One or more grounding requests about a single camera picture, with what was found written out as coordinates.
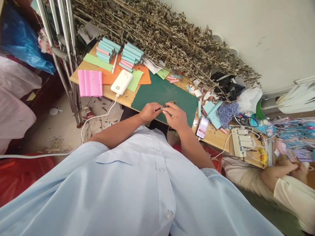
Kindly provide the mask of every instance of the green cutting mat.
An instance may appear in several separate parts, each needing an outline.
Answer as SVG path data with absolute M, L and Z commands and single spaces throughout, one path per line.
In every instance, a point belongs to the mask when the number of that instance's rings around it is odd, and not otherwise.
M 152 83 L 140 86 L 131 108 L 141 111 L 150 102 L 165 105 L 166 102 L 176 100 L 176 105 L 186 112 L 187 122 L 191 127 L 195 119 L 199 99 L 175 84 L 171 84 L 168 80 L 161 79 L 157 74 L 154 75 L 151 71 L 149 73 Z M 158 115 L 157 120 L 167 123 L 163 113 Z

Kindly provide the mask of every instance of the power strip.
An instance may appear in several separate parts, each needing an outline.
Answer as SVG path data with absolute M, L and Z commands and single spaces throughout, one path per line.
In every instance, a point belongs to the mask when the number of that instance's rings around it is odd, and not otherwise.
M 247 146 L 249 142 L 251 142 L 251 137 L 248 135 L 248 130 L 233 128 L 232 131 L 232 139 L 234 146 L 234 154 L 236 157 L 246 157 L 246 151 L 243 146 Z

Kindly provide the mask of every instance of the white power bank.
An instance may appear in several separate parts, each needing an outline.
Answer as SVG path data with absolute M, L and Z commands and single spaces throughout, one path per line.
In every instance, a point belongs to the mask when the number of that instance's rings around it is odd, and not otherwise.
M 128 85 L 130 84 L 130 81 L 132 80 L 133 74 L 122 70 L 119 74 L 119 76 L 116 78 L 115 82 L 111 86 L 111 91 L 123 95 L 126 91 Z

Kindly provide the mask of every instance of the floor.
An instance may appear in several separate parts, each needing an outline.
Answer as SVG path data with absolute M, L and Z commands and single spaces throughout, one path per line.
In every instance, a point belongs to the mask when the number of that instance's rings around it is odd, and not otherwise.
M 105 98 L 83 97 L 81 98 L 82 108 L 90 106 L 96 116 L 104 115 L 108 112 L 114 101 L 108 101 Z M 21 146 L 21 153 L 64 153 L 79 147 L 82 143 L 81 130 L 76 127 L 75 117 L 71 111 L 68 99 L 63 96 L 55 105 L 59 109 L 56 115 L 49 115 L 47 112 L 30 128 L 26 143 Z M 85 139 L 98 133 L 111 124 L 120 121 L 123 110 L 116 103 L 108 116 L 94 118 L 88 121 L 83 130 Z M 179 142 L 173 132 L 168 132 L 170 145 Z

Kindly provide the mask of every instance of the shirt button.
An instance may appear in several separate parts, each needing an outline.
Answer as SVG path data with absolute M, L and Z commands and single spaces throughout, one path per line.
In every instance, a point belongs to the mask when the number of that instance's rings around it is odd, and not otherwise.
M 173 217 L 173 212 L 172 211 L 168 211 L 167 214 L 166 214 L 166 218 L 168 220 L 170 220 L 172 217 Z

